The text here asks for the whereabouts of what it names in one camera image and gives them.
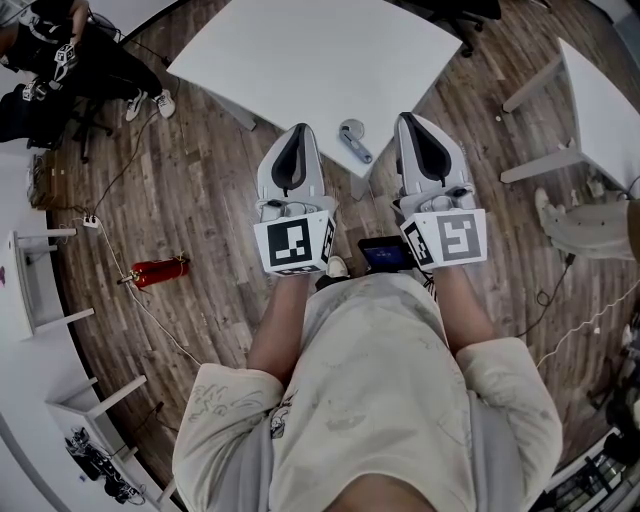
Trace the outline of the small grey metal object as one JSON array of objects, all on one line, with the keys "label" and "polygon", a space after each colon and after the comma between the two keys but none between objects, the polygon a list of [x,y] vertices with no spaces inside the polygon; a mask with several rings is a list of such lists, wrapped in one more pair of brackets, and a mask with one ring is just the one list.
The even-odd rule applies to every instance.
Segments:
[{"label": "small grey metal object", "polygon": [[373,160],[371,153],[362,145],[348,125],[339,129],[339,137],[343,144],[363,163],[370,164]]}]

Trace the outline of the white table with small scraps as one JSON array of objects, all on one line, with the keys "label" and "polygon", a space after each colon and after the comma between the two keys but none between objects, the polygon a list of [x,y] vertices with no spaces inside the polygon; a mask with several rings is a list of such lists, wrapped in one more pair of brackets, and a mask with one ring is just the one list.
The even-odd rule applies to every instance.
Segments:
[{"label": "white table with small scraps", "polygon": [[513,112],[565,72],[575,119],[574,142],[502,172],[500,181],[509,184],[584,162],[623,192],[640,199],[640,112],[574,47],[563,39],[558,44],[559,54],[514,92],[502,110]]}]

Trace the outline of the black screen device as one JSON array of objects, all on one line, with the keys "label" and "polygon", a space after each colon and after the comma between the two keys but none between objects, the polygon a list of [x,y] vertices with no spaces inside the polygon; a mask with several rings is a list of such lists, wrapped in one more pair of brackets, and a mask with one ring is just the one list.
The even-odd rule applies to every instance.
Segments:
[{"label": "black screen device", "polygon": [[409,245],[401,236],[361,239],[358,248],[367,262],[368,274],[397,273],[416,267]]}]

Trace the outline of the person's right forearm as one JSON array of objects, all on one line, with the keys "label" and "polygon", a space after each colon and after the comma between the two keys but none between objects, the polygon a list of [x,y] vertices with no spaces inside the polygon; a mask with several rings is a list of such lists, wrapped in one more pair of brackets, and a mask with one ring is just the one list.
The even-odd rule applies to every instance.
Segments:
[{"label": "person's right forearm", "polygon": [[496,330],[461,266],[433,271],[440,314],[451,352],[496,338]]}]

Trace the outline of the white side desk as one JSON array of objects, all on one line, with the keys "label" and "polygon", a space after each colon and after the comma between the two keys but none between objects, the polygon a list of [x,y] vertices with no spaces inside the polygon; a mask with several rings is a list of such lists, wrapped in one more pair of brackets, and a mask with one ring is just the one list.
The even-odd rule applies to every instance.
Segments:
[{"label": "white side desk", "polygon": [[45,229],[41,233],[20,235],[10,230],[0,245],[0,341],[22,342],[95,314],[93,308],[60,319],[39,322],[36,317],[27,257],[53,253],[55,245],[31,244],[34,239],[65,238],[77,235],[75,228]]}]

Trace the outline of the person's left forearm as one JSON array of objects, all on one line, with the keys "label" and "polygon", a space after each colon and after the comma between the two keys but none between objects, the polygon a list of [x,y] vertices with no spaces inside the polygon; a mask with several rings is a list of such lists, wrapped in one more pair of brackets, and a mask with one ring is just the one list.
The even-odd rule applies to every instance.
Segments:
[{"label": "person's left forearm", "polygon": [[280,278],[254,335],[247,368],[288,386],[297,364],[304,327],[310,275]]}]

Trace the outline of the white square table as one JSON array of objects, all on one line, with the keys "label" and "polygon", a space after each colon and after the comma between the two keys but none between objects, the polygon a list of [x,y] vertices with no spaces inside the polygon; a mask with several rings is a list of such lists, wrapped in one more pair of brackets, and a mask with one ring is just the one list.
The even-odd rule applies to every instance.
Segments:
[{"label": "white square table", "polygon": [[231,0],[169,71],[248,129],[257,119],[284,130],[308,124],[360,199],[373,166],[341,142],[341,124],[360,122],[364,147],[379,157],[397,116],[422,103],[459,47],[447,31],[386,0]]}]

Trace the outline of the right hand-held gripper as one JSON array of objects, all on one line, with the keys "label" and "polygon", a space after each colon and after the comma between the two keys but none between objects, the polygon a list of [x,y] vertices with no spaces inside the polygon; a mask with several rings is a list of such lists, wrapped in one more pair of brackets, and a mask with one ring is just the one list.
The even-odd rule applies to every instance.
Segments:
[{"label": "right hand-held gripper", "polygon": [[419,269],[429,271],[487,259],[486,212],[478,208],[461,147],[417,114],[401,113],[394,127],[402,198],[397,222]]}]

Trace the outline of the red fire extinguisher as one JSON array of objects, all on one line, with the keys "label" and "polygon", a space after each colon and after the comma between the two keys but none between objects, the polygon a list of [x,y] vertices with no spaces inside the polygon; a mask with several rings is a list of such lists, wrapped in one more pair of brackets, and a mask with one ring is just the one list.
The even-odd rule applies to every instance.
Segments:
[{"label": "red fire extinguisher", "polygon": [[186,276],[189,263],[190,259],[183,255],[164,260],[137,262],[117,283],[130,284],[138,290],[144,290],[149,286]]}]

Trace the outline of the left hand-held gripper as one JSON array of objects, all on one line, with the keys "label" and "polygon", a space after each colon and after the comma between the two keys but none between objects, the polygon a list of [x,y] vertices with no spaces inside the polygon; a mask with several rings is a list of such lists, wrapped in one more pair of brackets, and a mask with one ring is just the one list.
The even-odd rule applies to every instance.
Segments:
[{"label": "left hand-held gripper", "polygon": [[296,276],[324,272],[332,252],[335,208],[272,199],[324,194],[321,155],[311,127],[298,123],[267,151],[257,171],[260,220],[254,234],[265,272]]}]

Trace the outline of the person's cream printed shirt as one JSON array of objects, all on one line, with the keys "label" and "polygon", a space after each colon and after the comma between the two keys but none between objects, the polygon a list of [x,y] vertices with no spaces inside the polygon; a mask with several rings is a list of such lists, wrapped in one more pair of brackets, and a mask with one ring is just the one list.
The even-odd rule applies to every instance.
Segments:
[{"label": "person's cream printed shirt", "polygon": [[288,382],[203,365],[172,471],[188,512],[328,512],[360,477],[435,512],[527,512],[562,424],[517,338],[447,344],[441,299],[377,274],[314,293]]}]

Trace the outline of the brown cardboard box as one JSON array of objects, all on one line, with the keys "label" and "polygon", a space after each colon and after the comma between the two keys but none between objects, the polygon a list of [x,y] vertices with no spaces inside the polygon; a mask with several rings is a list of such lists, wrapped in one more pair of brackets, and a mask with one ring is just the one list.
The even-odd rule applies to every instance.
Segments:
[{"label": "brown cardboard box", "polygon": [[57,151],[34,155],[28,173],[28,200],[37,210],[66,206],[66,163]]}]

